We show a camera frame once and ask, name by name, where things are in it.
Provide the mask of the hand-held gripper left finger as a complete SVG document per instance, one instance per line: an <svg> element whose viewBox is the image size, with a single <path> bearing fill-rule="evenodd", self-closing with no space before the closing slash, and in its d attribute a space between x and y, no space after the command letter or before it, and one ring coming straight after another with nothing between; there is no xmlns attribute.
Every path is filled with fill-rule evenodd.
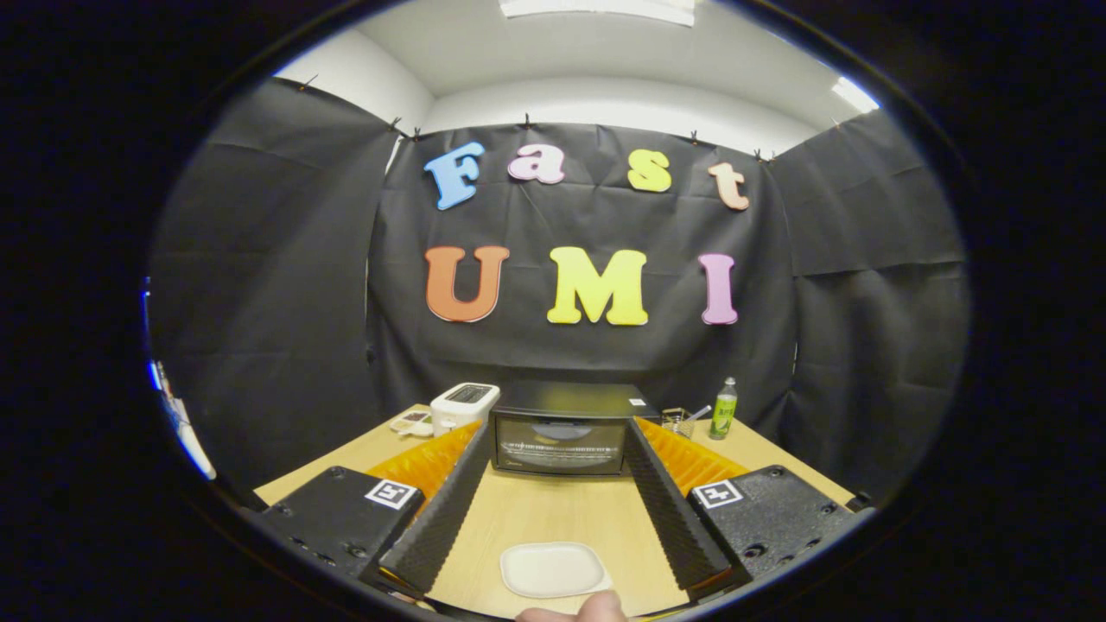
<svg viewBox="0 0 1106 622"><path fill-rule="evenodd" d="M419 599L453 551L492 444L486 422L435 440L379 426L261 485L251 523L340 585Z"/></svg>

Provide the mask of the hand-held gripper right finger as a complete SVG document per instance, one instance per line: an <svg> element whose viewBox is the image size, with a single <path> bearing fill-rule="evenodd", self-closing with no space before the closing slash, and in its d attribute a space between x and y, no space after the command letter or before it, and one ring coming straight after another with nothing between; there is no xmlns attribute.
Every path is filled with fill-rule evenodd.
<svg viewBox="0 0 1106 622"><path fill-rule="evenodd" d="M747 470L647 419L626 425L624 449L676 583L695 601L782 574L872 512L785 466Z"/></svg>

